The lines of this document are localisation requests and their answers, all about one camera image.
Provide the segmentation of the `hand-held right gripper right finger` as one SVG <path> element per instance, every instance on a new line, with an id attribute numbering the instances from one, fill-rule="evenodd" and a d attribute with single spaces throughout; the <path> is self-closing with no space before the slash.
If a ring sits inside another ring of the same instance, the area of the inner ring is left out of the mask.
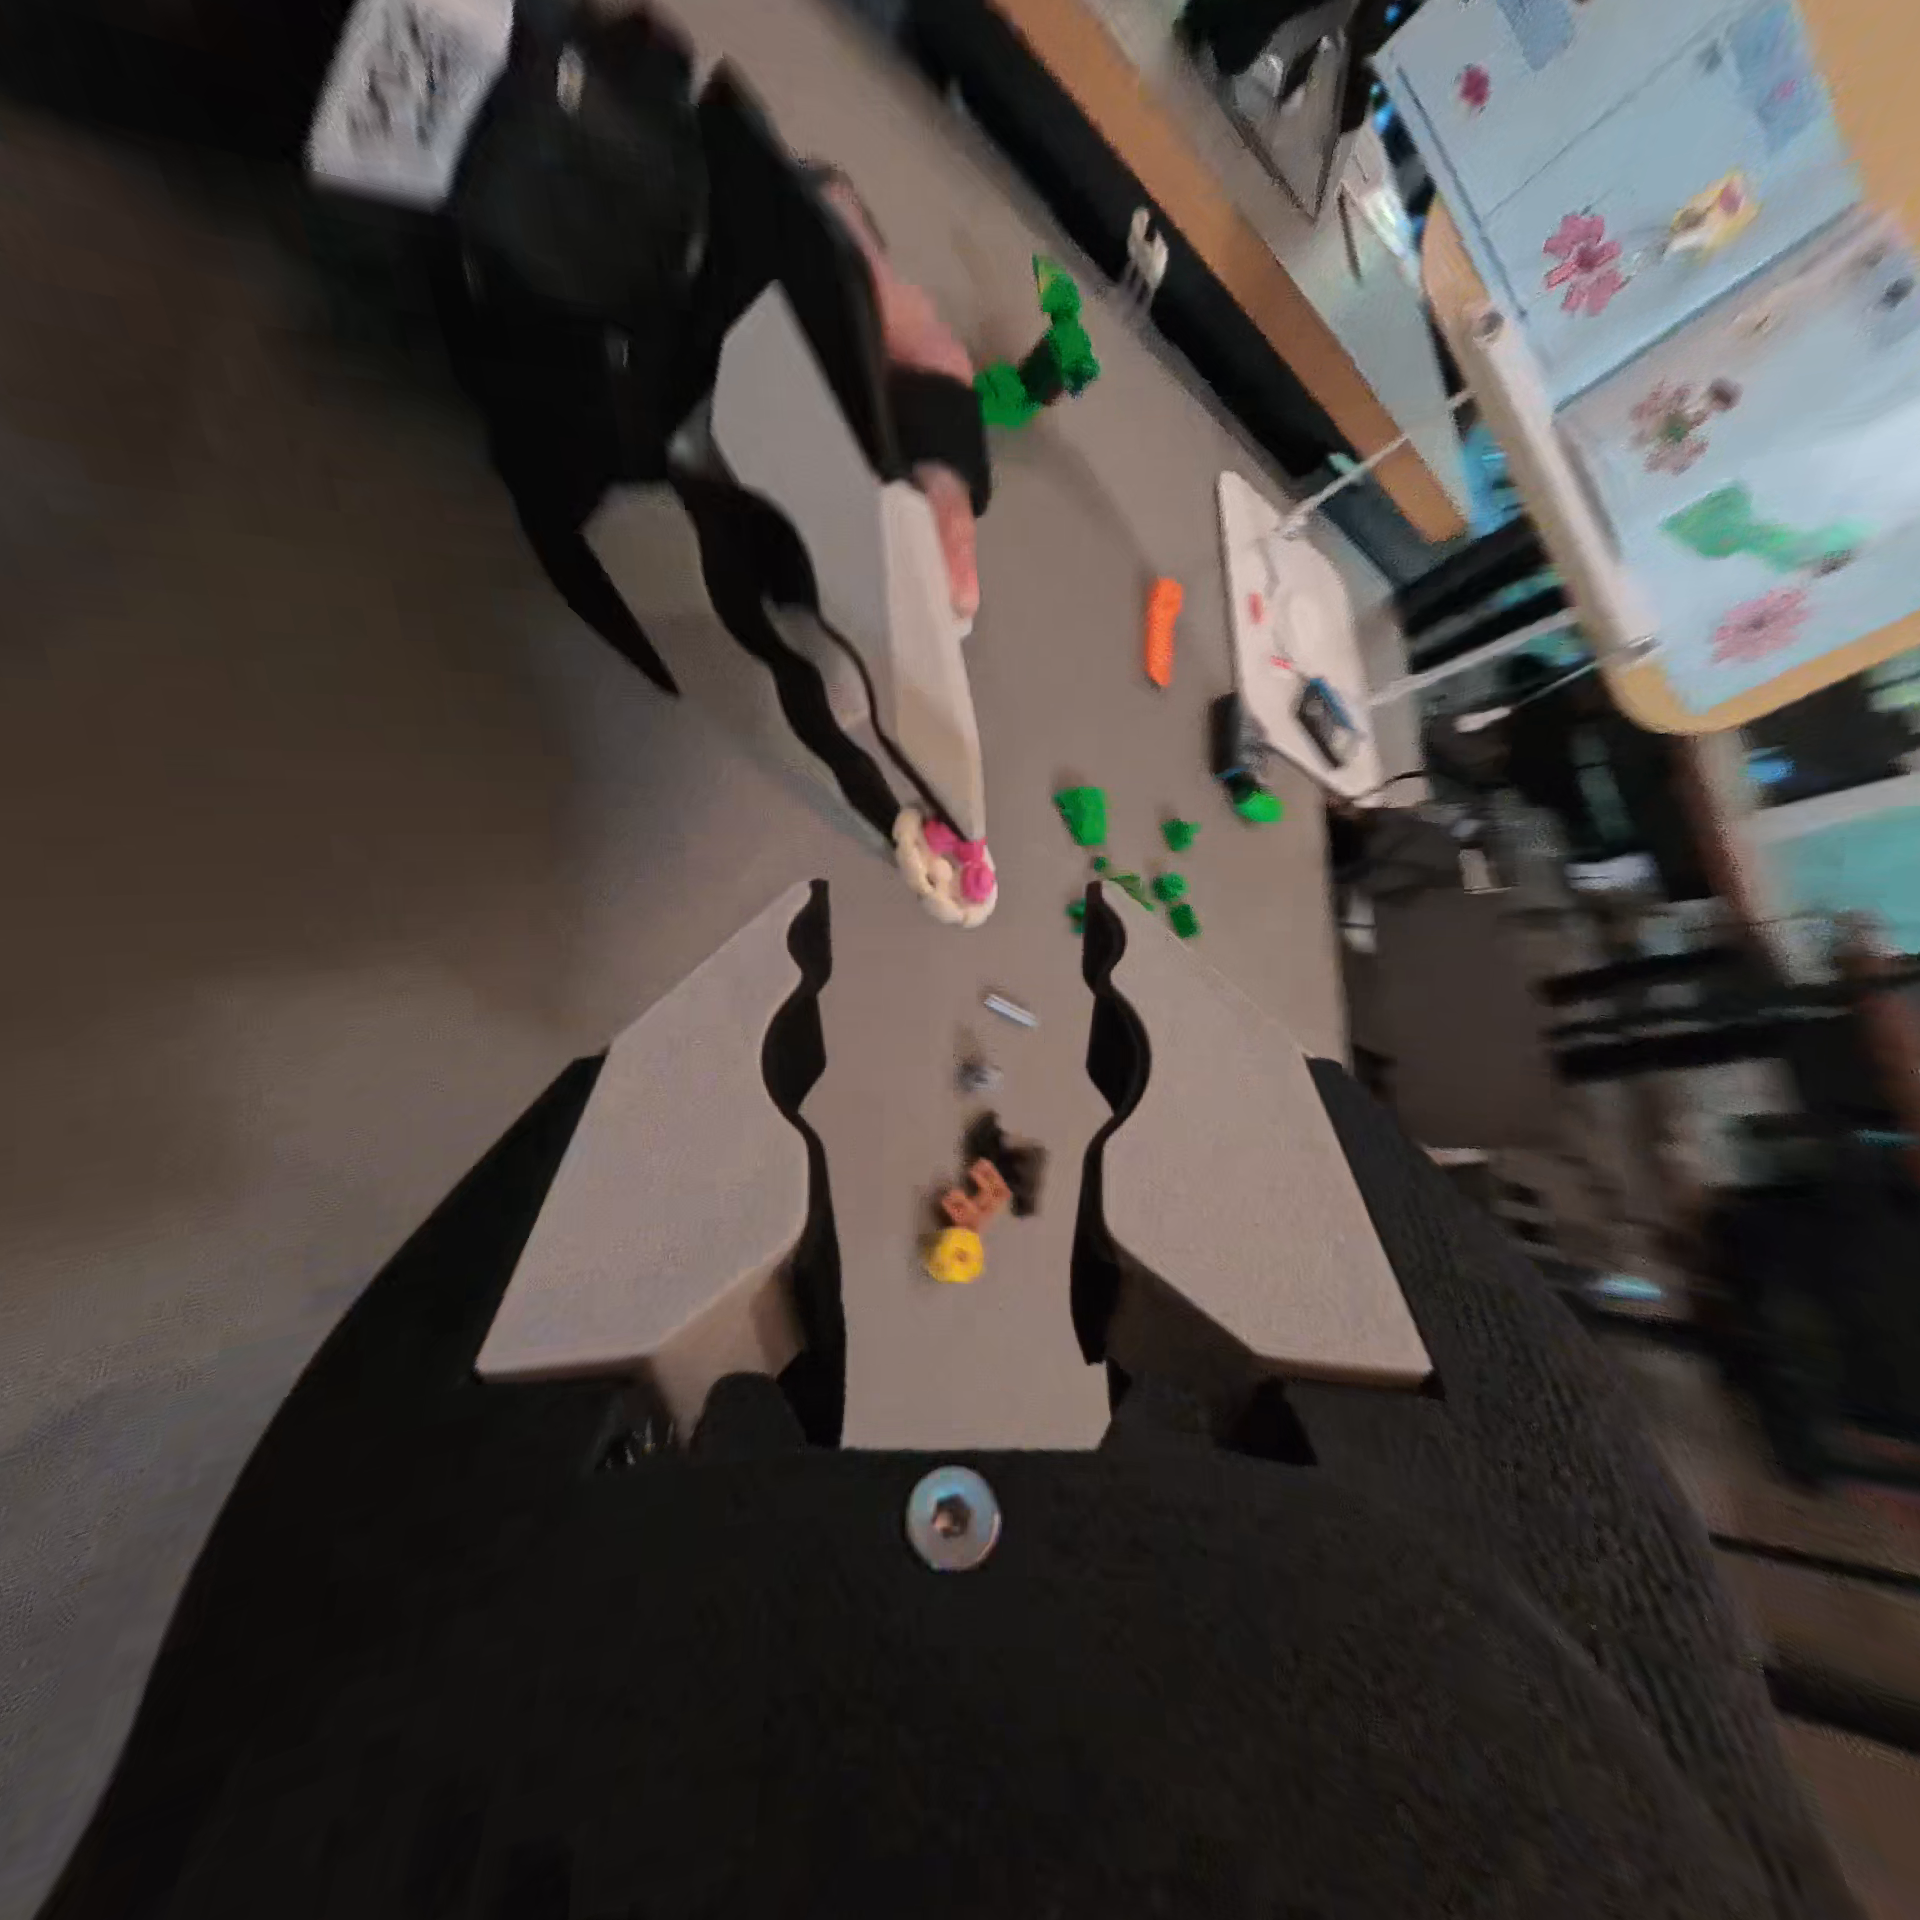
<path id="1" fill-rule="evenodd" d="M 1293 1032 L 1091 881 L 1071 1324 L 1082 1356 L 1237 1420 L 1274 1381 L 1395 1394 L 1436 1369 Z"/>

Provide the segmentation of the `grey desk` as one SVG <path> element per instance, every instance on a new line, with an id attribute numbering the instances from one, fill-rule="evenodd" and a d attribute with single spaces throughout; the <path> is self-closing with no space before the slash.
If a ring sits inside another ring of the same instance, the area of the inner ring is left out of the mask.
<path id="1" fill-rule="evenodd" d="M 1274 463 L 1125 318 L 1009 452 L 973 636 L 1001 910 L 924 917 L 828 800 L 564 608 L 389 235 L 44 105 L 4 5 L 4 1916 L 36 1916 L 276 1411 L 571 1062 L 831 887 L 850 1435 L 1090 1447 L 1056 1196 L 973 1290 L 911 1224 L 948 1045 L 1073 1185 L 1101 1102 L 1048 793 L 1206 819 L 1199 958 L 1342 1049 L 1316 806 L 1208 791 L 1214 484 Z M 1142 672 L 1186 587 L 1174 683 Z M 1022 1030 L 982 1007 L 1033 1007 Z"/>

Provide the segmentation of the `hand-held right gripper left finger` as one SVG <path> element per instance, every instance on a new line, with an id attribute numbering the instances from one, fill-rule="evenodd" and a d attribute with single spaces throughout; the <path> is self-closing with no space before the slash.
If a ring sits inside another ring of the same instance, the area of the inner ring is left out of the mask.
<path id="1" fill-rule="evenodd" d="M 690 1431 L 720 1379 L 845 1426 L 843 1266 L 824 1141 L 828 881 L 801 881 L 607 1045 L 477 1352 L 490 1381 L 632 1381 Z"/>

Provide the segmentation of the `person's left hand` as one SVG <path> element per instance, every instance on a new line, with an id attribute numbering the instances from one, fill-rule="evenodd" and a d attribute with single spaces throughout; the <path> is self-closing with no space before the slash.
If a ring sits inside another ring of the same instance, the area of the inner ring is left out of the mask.
<path id="1" fill-rule="evenodd" d="M 963 631 L 971 631 L 982 599 L 978 521 L 993 495 L 973 359 L 924 288 L 899 275 L 852 180 L 824 167 L 816 171 L 816 184 L 867 261 L 896 440 L 909 480 L 931 508 L 952 614 Z"/>

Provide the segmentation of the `black white toy model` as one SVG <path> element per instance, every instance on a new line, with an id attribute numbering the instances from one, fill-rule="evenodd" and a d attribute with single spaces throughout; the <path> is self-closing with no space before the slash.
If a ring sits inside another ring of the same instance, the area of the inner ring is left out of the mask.
<path id="1" fill-rule="evenodd" d="M 1265 169 L 1318 220 L 1353 156 L 1374 58 L 1399 13 L 1393 1 L 1189 1 L 1174 31 Z"/>

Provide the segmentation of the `green brick plant model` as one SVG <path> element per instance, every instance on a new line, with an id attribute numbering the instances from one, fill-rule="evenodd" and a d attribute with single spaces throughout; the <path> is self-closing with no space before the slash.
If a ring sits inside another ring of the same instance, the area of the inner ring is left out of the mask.
<path id="1" fill-rule="evenodd" d="M 973 393 L 988 427 L 1026 427 L 1099 380 L 1101 363 L 1086 325 L 1078 282 L 1050 254 L 1033 254 L 1031 273 L 1044 329 L 1026 352 L 1001 356 L 973 374 Z"/>

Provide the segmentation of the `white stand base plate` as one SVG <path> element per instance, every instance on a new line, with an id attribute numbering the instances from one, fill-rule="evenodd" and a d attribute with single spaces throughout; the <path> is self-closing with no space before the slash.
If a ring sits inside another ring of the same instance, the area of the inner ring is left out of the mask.
<path id="1" fill-rule="evenodd" d="M 1338 567 L 1306 519 L 1272 503 L 1237 469 L 1216 482 L 1233 689 L 1272 747 L 1325 793 L 1363 802 L 1385 781 L 1359 623 Z M 1361 727 L 1357 755 L 1333 766 L 1295 719 L 1299 682 L 1323 676 Z"/>

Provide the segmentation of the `pile of small green bricks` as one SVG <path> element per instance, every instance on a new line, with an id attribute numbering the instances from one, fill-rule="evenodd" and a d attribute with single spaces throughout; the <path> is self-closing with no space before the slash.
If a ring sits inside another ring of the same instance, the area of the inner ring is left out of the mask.
<path id="1" fill-rule="evenodd" d="M 1135 900 L 1150 913 L 1161 913 L 1176 938 L 1195 940 L 1203 919 L 1189 876 L 1161 861 L 1156 868 L 1131 866 L 1116 855 L 1110 800 L 1105 787 L 1071 783 L 1050 795 L 1050 804 L 1069 840 L 1086 855 L 1088 874 Z"/>

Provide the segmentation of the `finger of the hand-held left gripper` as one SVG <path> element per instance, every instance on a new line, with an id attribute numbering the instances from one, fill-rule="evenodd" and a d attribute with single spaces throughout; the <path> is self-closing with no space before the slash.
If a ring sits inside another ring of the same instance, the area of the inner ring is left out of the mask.
<path id="1" fill-rule="evenodd" d="M 963 623 L 926 495 L 854 478 L 811 525 L 811 559 L 822 621 L 869 676 L 877 731 L 960 838 L 986 838 Z"/>
<path id="2" fill-rule="evenodd" d="M 717 469 L 666 486 L 666 665 L 679 687 L 792 783 L 822 791 L 877 857 L 909 798 L 873 732 L 873 693 L 828 631 L 805 540 Z"/>

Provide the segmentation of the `beige round wheel brick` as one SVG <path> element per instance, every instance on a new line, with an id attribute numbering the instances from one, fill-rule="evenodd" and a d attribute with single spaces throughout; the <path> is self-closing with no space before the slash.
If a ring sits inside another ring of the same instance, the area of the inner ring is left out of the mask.
<path id="1" fill-rule="evenodd" d="M 922 825 L 928 817 L 929 815 L 911 806 L 903 806 L 899 810 L 892 834 L 896 870 L 909 885 L 909 889 L 914 893 L 914 896 L 920 900 L 924 910 L 931 913 L 937 921 L 958 928 L 980 926 L 988 917 L 992 917 L 992 913 L 997 908 L 999 876 L 997 876 L 997 898 L 988 906 L 969 906 L 958 894 L 956 866 L 946 857 L 931 855 L 926 847 Z M 984 842 L 988 845 L 988 851 L 992 853 L 990 842 L 986 838 L 967 838 L 967 840 Z"/>

